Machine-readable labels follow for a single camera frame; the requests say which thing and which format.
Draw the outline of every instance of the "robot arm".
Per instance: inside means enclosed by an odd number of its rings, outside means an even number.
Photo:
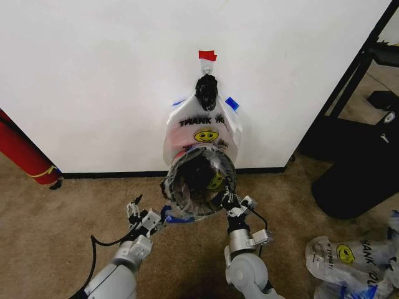
[[[245,218],[256,207],[256,202],[249,196],[240,201],[236,194],[227,190],[222,205],[227,210],[229,222],[230,240],[224,249],[227,283],[234,285],[246,299],[284,299],[268,283],[263,260],[253,254],[257,245],[263,246],[272,241],[266,221],[265,229],[249,234]]]
[[[127,206],[131,240],[122,242],[112,261],[72,298],[136,299],[135,274],[152,250],[150,235],[162,228],[164,221],[152,209],[140,212],[140,199],[141,196]]]

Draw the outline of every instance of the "crumpled plastic bag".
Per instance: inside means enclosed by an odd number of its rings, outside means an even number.
[[[314,299],[386,299],[399,287],[396,254],[399,238],[399,213],[389,220],[388,239],[353,240],[331,243],[326,236],[306,246],[306,267],[323,280]]]

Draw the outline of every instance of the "baseboard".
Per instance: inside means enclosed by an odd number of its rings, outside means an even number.
[[[283,173],[285,167],[266,168],[239,168],[237,173]],[[111,178],[143,178],[143,177],[165,177],[167,171],[133,171],[119,173],[63,173],[65,179],[111,179]]]

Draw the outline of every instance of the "yellow smiley face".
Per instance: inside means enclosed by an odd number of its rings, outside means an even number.
[[[199,142],[212,142],[217,137],[219,137],[219,133],[211,131],[201,131],[194,135],[195,140]]]
[[[220,173],[216,173],[214,177],[212,178],[211,182],[208,185],[208,189],[216,189],[217,187],[220,186],[220,184],[223,182],[223,177],[220,175]]]
[[[337,246],[337,257],[344,263],[352,263],[355,260],[353,252],[349,246],[345,244]]]

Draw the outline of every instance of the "red cylinder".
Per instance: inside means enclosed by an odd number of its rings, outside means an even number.
[[[16,130],[12,120],[0,110],[0,152],[22,168],[39,184],[50,184],[59,179],[57,168]]]

